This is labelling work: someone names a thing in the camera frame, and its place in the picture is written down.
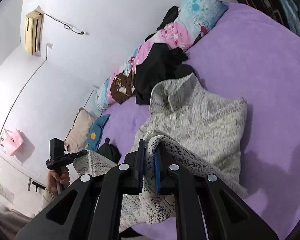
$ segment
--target yellow spot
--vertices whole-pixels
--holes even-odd
[[[92,140],[96,139],[96,133],[93,132],[93,133],[90,135],[90,137],[91,137]]]

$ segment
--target pink gift bag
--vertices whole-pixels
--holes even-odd
[[[10,156],[15,155],[15,151],[21,146],[23,143],[23,138],[19,130],[14,129],[13,131],[9,131],[4,129],[7,137],[5,139],[1,139],[1,145],[4,147],[7,154]]]

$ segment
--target air conditioner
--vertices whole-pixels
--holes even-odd
[[[41,13],[32,11],[26,15],[25,46],[26,53],[30,56],[37,54],[40,50],[41,23]]]

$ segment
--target purple bedsheet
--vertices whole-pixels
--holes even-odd
[[[208,91],[247,100],[240,175],[250,194],[245,202],[284,239],[300,219],[300,38],[253,8],[228,6],[188,51],[187,64]],[[111,116],[101,143],[109,137],[125,155],[150,115],[148,106],[132,97],[105,113]],[[176,239],[175,218],[133,228],[151,239]]]

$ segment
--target person's hand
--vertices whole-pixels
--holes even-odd
[[[60,182],[60,184],[63,184],[65,186],[70,185],[70,174],[69,169],[66,167],[62,171],[62,175],[59,176],[58,173],[55,171],[49,171],[48,172],[48,178],[47,178],[47,190],[53,194],[57,194],[57,184],[56,180]]]

